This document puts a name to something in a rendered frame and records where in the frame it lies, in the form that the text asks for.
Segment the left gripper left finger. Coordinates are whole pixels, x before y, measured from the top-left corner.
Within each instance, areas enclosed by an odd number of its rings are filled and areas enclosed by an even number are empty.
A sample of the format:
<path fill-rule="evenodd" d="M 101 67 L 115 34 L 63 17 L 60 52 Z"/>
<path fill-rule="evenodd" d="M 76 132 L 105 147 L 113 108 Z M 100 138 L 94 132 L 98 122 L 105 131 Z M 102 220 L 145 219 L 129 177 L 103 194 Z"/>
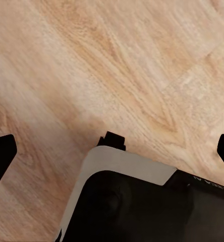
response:
<path fill-rule="evenodd" d="M 0 137 L 0 180 L 17 154 L 14 135 Z"/>

